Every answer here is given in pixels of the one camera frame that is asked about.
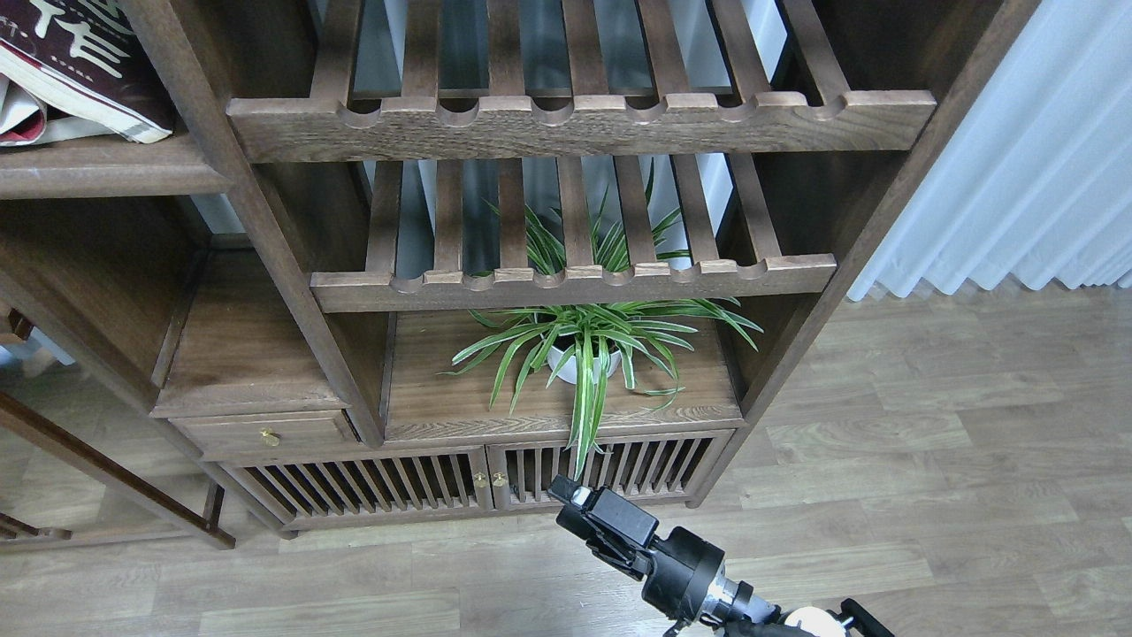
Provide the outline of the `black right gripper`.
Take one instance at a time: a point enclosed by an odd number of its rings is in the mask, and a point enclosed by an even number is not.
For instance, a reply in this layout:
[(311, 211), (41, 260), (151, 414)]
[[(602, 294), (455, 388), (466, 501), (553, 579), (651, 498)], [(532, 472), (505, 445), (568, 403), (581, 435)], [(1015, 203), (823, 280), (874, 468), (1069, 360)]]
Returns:
[(557, 475), (548, 493), (561, 501), (555, 523), (602, 562), (646, 582), (640, 596), (677, 625), (753, 619), (752, 586), (724, 577), (722, 549), (680, 526), (654, 537), (655, 517), (609, 487), (590, 489)]

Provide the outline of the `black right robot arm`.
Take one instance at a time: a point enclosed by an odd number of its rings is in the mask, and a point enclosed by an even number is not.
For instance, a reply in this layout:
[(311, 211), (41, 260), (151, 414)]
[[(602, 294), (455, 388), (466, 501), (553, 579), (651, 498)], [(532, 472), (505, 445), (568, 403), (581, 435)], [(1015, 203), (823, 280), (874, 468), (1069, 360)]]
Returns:
[(640, 596), (674, 625), (707, 625), (717, 636), (890, 636), (864, 606), (844, 599), (838, 612), (817, 606), (784, 611), (724, 576), (722, 549), (681, 526), (657, 536), (658, 520), (612, 489), (590, 489), (554, 476), (549, 493), (561, 501), (557, 524), (585, 541), (601, 561), (644, 585)]

